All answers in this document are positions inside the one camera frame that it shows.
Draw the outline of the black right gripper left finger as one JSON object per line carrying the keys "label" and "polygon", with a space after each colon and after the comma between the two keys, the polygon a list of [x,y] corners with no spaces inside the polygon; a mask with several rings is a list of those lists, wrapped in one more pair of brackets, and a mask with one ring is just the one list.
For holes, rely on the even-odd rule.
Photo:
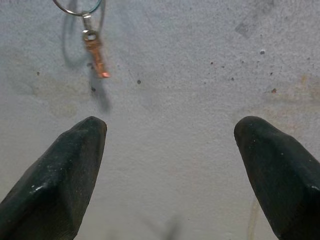
{"label": "black right gripper left finger", "polygon": [[0,203],[3,240],[72,240],[101,166],[107,124],[90,116],[63,132]]}

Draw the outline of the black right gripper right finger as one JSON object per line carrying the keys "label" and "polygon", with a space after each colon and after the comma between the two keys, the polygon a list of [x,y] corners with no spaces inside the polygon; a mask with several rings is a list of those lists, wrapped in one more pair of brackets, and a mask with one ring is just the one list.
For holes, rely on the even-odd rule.
{"label": "black right gripper right finger", "polygon": [[234,137],[254,194],[279,240],[320,238],[320,163],[294,137],[246,116]]}

